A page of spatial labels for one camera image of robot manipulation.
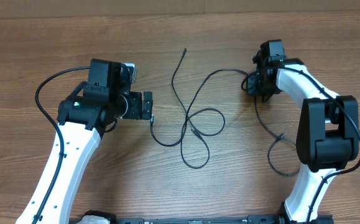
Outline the black usb cable silver plug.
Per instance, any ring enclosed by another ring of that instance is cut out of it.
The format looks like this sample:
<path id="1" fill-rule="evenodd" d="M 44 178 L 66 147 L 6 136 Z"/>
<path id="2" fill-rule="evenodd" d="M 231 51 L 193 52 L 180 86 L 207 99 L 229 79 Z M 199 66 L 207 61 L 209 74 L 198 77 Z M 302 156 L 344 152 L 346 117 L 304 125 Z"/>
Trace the black usb cable silver plug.
<path id="1" fill-rule="evenodd" d="M 174 78 L 175 78 L 175 75 L 176 75 L 177 72 L 178 72 L 178 69 L 180 68 L 180 66 L 181 66 L 181 64 L 182 64 L 183 59 L 185 58 L 186 53 L 187 53 L 187 49 L 184 48 L 183 53 L 182 53 L 182 56 L 181 56 L 181 58 L 180 58 L 180 61 L 179 61 L 178 65 L 177 65 L 177 67 L 176 67 L 176 69 L 175 69 L 175 71 L 174 71 L 174 73 L 173 73 L 171 85 L 172 85 L 172 90 L 173 90 L 173 92 L 175 93 L 175 96 L 176 96 L 178 102 L 180 103 L 180 105 L 182 106 L 182 108 L 183 108 L 183 110 L 184 110 L 184 112 L 185 112 L 185 122 L 184 122 L 184 125 L 183 125 L 183 128 L 182 128 L 182 133 L 181 133 L 181 137 L 180 137 L 180 140 L 179 140 L 179 142 L 180 142 L 180 155 L 181 155 L 182 161 L 184 162 L 184 164 L 185 164 L 186 166 L 188 166 L 188 167 L 191 168 L 191 169 L 197 170 L 197 169 L 202 169 L 205 165 L 207 165 L 207 163 L 208 163 L 209 160 L 210 160 L 210 149 L 209 149 L 209 146 L 207 145 L 207 143 L 206 143 L 206 141 L 204 140 L 203 137 L 204 137 L 204 136 L 213 137 L 213 136 L 216 136 L 216 135 L 220 134 L 220 133 L 223 131 L 224 127 L 225 127 L 226 119 L 225 119 L 224 114 L 223 114 L 220 110 L 218 110 L 218 109 L 216 109 L 216 108 L 203 108 L 203 109 L 201 109 L 201 110 L 199 110 L 199 111 L 197 111 L 197 112 L 195 112 L 195 113 L 193 113 L 193 114 L 190 114 L 190 109 L 191 109 L 191 107 L 192 107 L 192 105 L 193 105 L 193 102 L 196 100 L 196 97 L 198 96 L 199 91 L 201 90 L 201 88 L 203 87 L 203 85 L 206 83 L 207 79 L 208 79 L 210 76 L 208 76 L 207 78 L 205 78 L 205 80 L 203 81 L 203 83 L 200 85 L 199 89 L 198 89 L 198 90 L 196 91 L 196 93 L 195 93 L 195 96 L 194 96 L 193 101 L 190 103 L 190 105 L 188 106 L 188 108 L 185 107 L 185 105 L 183 104 L 182 100 L 181 100 L 180 97 L 178 96 L 177 91 L 176 91 L 176 89 L 175 89 L 175 87 L 174 87 Z M 192 117 L 194 117 L 194 116 L 196 116 L 196 115 L 199 115 L 200 113 L 207 112 L 207 111 L 218 113 L 218 114 L 222 117 L 222 119 L 223 119 L 223 125 L 222 125 L 221 129 L 220 129 L 219 131 L 217 131 L 216 133 L 213 133 L 213 134 L 203 133 L 203 132 L 200 131 L 200 130 L 193 124 L 193 122 L 192 122 Z M 190 126 L 190 129 L 191 129 L 192 133 L 193 133 L 193 134 L 204 144 L 204 146 L 206 147 L 207 158 L 206 158 L 206 161 L 205 161 L 202 165 L 193 166 L 193 165 L 189 164 L 189 163 L 187 162 L 187 160 L 185 159 L 185 156 L 184 156 L 184 154 L 183 154 L 183 137 L 185 136 L 185 133 L 186 133 L 186 130 L 187 130 L 187 127 L 188 127 L 188 126 Z"/>

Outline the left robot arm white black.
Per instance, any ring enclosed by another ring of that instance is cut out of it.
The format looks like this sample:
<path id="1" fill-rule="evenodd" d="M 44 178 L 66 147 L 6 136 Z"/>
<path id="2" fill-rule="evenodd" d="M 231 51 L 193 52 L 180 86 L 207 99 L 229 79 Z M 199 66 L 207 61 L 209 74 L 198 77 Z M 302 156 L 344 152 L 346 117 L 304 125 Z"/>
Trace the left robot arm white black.
<path id="1" fill-rule="evenodd" d="M 91 156 L 105 133 L 116 128 L 119 119 L 150 120 L 152 92 L 133 92 L 137 67 L 92 59 L 88 78 L 80 82 L 59 104 L 56 119 L 35 102 L 51 122 L 56 134 L 44 171 L 30 202 L 17 223 L 69 223 L 73 202 Z"/>

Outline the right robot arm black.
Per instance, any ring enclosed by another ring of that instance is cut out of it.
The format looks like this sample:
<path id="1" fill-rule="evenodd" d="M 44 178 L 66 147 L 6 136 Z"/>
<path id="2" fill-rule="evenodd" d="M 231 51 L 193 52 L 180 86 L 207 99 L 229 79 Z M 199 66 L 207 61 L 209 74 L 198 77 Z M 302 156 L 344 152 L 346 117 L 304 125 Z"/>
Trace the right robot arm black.
<path id="1" fill-rule="evenodd" d="M 242 88 L 267 101 L 287 93 L 301 109 L 295 147 L 301 162 L 290 195 L 277 215 L 249 215 L 249 223 L 333 223 L 318 208 L 333 179 L 360 166 L 358 101 L 327 89 L 281 40 L 268 40 L 252 58 L 256 71 Z"/>

